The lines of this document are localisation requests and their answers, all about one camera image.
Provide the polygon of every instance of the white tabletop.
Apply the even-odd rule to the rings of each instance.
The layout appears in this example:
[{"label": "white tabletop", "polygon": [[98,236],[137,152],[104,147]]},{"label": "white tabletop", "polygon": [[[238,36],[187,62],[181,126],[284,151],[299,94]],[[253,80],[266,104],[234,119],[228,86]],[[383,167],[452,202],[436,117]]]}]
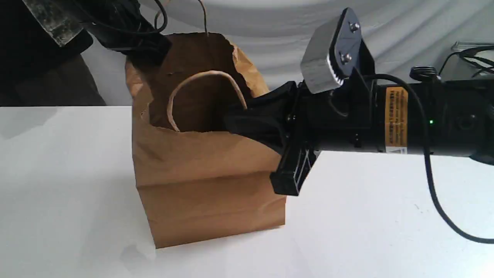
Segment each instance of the white tabletop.
[{"label": "white tabletop", "polygon": [[[130,131],[130,107],[0,108],[0,277],[494,276],[494,246],[446,226],[410,155],[325,152],[285,227],[155,250]],[[451,218],[494,237],[494,167],[433,167]]]}]

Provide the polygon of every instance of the paper bag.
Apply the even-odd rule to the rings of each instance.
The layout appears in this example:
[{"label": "paper bag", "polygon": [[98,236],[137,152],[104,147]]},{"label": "paper bag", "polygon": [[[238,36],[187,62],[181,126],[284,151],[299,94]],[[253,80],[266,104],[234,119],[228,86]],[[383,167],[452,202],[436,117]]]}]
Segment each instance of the paper bag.
[{"label": "paper bag", "polygon": [[[280,155],[228,133],[222,121],[238,94],[269,91],[262,76],[220,34],[168,38],[173,46],[161,67],[128,79],[143,80],[142,86],[128,84],[138,89],[131,92],[132,154],[156,247],[284,225],[286,197],[274,194],[269,180]],[[230,77],[206,74],[177,88],[210,70]],[[131,65],[126,71],[127,77],[135,73]]]}]

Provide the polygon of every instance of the paper bag handle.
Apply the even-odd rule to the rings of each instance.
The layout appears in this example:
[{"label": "paper bag handle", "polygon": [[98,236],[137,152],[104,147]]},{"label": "paper bag handle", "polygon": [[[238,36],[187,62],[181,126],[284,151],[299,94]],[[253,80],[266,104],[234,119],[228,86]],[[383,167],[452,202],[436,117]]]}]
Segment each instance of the paper bag handle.
[{"label": "paper bag handle", "polygon": [[199,79],[199,78],[205,77],[205,76],[212,76],[212,75],[219,75],[219,76],[226,77],[230,81],[230,83],[232,84],[233,88],[235,89],[235,92],[237,93],[237,96],[239,97],[239,100],[240,100],[240,103],[242,104],[242,107],[244,108],[244,110],[247,109],[247,103],[246,103],[246,100],[244,98],[244,95],[242,94],[242,91],[240,90],[239,85],[237,84],[235,79],[233,79],[233,77],[231,75],[229,75],[226,72],[217,71],[217,70],[210,70],[210,71],[204,71],[204,72],[196,73],[193,76],[190,76],[187,79],[185,79],[184,81],[180,82],[180,84],[178,84],[178,86],[171,92],[171,95],[168,99],[168,106],[166,107],[166,114],[168,116],[168,121],[170,122],[171,127],[173,127],[173,129],[176,132],[180,132],[180,130],[177,126],[177,123],[173,119],[173,99],[177,95],[178,91],[182,87],[184,87],[185,85],[187,85],[188,83],[190,83],[196,79]]}]

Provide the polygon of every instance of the warning label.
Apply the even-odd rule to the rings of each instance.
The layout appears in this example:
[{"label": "warning label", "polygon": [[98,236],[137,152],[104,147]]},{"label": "warning label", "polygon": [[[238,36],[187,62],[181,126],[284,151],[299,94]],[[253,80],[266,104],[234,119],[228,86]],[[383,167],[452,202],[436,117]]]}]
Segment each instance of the warning label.
[{"label": "warning label", "polygon": [[408,147],[408,92],[402,87],[386,89],[384,137],[387,153],[406,154]]}]

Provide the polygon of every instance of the white backdrop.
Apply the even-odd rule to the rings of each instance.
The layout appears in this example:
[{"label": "white backdrop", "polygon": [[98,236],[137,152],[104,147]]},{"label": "white backdrop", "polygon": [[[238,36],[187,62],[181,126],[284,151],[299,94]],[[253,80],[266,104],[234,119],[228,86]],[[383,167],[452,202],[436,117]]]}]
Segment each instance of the white backdrop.
[{"label": "white backdrop", "polygon": [[[141,0],[150,21],[158,9]],[[414,65],[439,66],[456,41],[494,40],[494,0],[204,0],[208,29],[239,45],[274,89],[301,80],[299,63],[315,28],[349,6],[361,20],[376,71],[402,78]],[[197,0],[172,0],[167,33],[203,30]],[[111,105],[130,104],[124,58],[95,44],[83,54]]]}]

